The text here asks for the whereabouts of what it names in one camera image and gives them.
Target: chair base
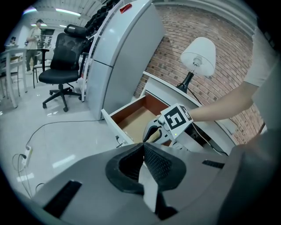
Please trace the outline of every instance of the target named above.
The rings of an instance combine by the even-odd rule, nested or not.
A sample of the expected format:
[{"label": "chair base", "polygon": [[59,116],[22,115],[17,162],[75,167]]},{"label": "chair base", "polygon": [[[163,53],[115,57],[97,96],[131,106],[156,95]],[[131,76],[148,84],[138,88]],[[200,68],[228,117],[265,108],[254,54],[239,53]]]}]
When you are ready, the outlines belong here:
[{"label": "chair base", "polygon": [[46,106],[46,103],[61,96],[62,97],[62,100],[63,100],[63,103],[65,105],[64,107],[64,111],[67,112],[68,111],[68,107],[67,107],[67,104],[66,104],[66,101],[65,101],[65,95],[75,95],[75,96],[79,96],[79,99],[82,97],[81,94],[79,93],[75,93],[75,92],[72,92],[72,89],[70,87],[67,87],[67,88],[63,88],[63,84],[59,84],[58,85],[58,90],[50,90],[50,97],[47,98],[45,101],[43,101],[43,108],[47,108]]}]

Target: chair backrest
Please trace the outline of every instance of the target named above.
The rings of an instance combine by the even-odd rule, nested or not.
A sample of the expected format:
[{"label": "chair backrest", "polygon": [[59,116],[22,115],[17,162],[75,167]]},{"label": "chair backrest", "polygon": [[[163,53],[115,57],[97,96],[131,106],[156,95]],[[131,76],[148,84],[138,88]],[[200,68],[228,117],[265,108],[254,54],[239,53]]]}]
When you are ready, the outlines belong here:
[{"label": "chair backrest", "polygon": [[85,36],[80,33],[60,33],[57,37],[56,48],[54,50],[51,69],[59,70],[79,70],[79,57],[85,47]]}]

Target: power cord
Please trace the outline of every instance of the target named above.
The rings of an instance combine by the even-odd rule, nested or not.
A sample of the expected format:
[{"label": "power cord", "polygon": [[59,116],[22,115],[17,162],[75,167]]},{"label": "power cord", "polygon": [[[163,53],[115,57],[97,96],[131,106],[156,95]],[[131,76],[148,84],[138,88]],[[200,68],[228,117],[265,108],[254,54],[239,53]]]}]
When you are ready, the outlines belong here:
[{"label": "power cord", "polygon": [[123,145],[123,143],[119,143],[118,139],[119,139],[119,136],[115,136],[116,138],[116,141],[118,142],[119,145],[116,146],[116,148],[119,148],[121,145]]},{"label": "power cord", "polygon": [[198,132],[198,130],[196,129],[196,127],[194,126],[194,123],[192,123],[194,129],[196,130],[196,132],[200,135],[201,138],[203,138],[205,140],[205,142],[207,142],[209,144],[209,146],[219,155],[222,156],[222,154],[220,152],[218,152],[217,150],[215,150],[215,148]]},{"label": "power cord", "polygon": [[[33,132],[33,134],[31,135],[31,137],[30,137],[29,140],[27,141],[25,147],[27,148],[27,146],[28,146],[28,144],[30,143],[30,141],[31,141],[32,137],[34,136],[34,134],[35,134],[38,130],[40,130],[42,127],[44,127],[44,126],[46,126],[46,125],[54,124],[54,123],[97,122],[97,121],[101,121],[101,120],[57,121],[57,122],[46,123],[46,124],[40,126],[36,131]],[[16,156],[18,156],[18,166],[17,166],[17,168],[14,166],[14,158],[15,158]],[[12,166],[13,166],[14,170],[16,170],[16,171],[18,172],[19,179],[21,180],[22,186],[24,187],[26,193],[28,194],[28,196],[29,196],[30,198],[32,198],[32,191],[31,191],[31,188],[30,188],[30,183],[29,183],[29,179],[28,179],[28,176],[27,176],[27,172],[26,172],[26,166],[23,166],[21,169],[20,169],[20,166],[19,166],[19,159],[20,159],[20,157],[26,159],[26,155],[25,155],[25,154],[16,153],[16,154],[13,155],[13,157],[12,157]],[[26,186],[24,185],[23,180],[22,180],[21,175],[20,175],[20,172],[22,172],[23,170],[25,171],[26,180],[27,180],[27,183],[28,183],[28,188],[29,188],[29,190],[28,190],[28,188],[26,188]],[[38,185],[35,187],[35,192],[37,191],[38,186],[41,185],[41,184],[43,184],[43,183],[40,183],[40,184],[38,184]]]},{"label": "power cord", "polygon": [[196,100],[202,105],[202,103],[199,101],[199,99],[195,96],[195,94],[192,92],[192,90],[190,90],[189,88],[187,88],[191,93],[192,95],[196,98]]},{"label": "power cord", "polygon": [[46,125],[49,125],[49,124],[54,124],[54,123],[75,123],[75,122],[97,122],[97,121],[102,121],[104,119],[101,119],[101,120],[80,120],[80,121],[57,121],[57,122],[51,122],[51,123],[46,123],[42,126],[40,126],[36,131],[33,132],[33,134],[31,135],[30,139],[27,141],[26,143],[26,147],[27,145],[29,144],[29,142],[31,141],[32,137],[34,136],[34,134],[40,130],[42,127],[46,126]]},{"label": "power cord", "polygon": [[[14,159],[15,156],[17,156],[17,155],[18,155],[18,164],[17,164],[18,167],[15,168],[15,167],[14,167],[14,163],[13,163],[13,159]],[[13,158],[12,158],[12,165],[13,165],[13,168],[18,172],[18,177],[19,177],[19,179],[21,180],[22,186],[23,186],[23,188],[25,189],[26,193],[28,194],[28,196],[29,196],[30,198],[32,198],[32,195],[31,195],[31,188],[30,188],[30,184],[29,184],[29,181],[28,181],[28,177],[27,177],[26,171],[25,171],[26,180],[28,181],[28,184],[29,184],[30,193],[29,193],[28,189],[26,188],[26,186],[23,184],[23,180],[22,180],[22,177],[21,177],[21,175],[20,175],[20,172],[25,169],[25,167],[23,167],[22,169],[19,169],[19,159],[20,159],[20,157],[26,159],[26,155],[24,155],[24,154],[18,154],[18,153],[17,153],[17,154],[14,154],[14,156],[13,156]]]}]

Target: power strip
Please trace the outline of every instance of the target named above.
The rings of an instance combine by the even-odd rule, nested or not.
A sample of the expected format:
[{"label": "power strip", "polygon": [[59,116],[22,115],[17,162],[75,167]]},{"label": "power strip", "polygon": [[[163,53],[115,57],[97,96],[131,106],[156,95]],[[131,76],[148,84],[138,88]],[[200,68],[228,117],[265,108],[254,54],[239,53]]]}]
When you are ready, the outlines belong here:
[{"label": "power strip", "polygon": [[32,153],[31,146],[26,146],[25,154],[24,154],[26,156],[26,158],[25,159],[22,158],[22,165],[23,165],[23,167],[27,167],[28,166],[31,153]]}]

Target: red brick wall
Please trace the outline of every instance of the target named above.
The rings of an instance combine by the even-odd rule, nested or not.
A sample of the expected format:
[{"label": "red brick wall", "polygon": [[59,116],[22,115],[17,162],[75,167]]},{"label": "red brick wall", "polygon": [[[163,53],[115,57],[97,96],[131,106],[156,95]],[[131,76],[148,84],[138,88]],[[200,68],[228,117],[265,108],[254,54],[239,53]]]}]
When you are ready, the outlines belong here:
[{"label": "red brick wall", "polygon": [[[194,76],[189,88],[203,105],[207,105],[238,87],[252,60],[252,39],[223,18],[191,7],[156,6],[166,34],[155,51],[146,71],[177,85],[188,71],[180,62],[180,55],[199,36],[216,45],[216,72],[210,77]],[[143,76],[136,89],[138,97],[147,77]],[[238,125],[234,138],[246,143],[256,135],[263,121],[253,105],[232,120]]]}]

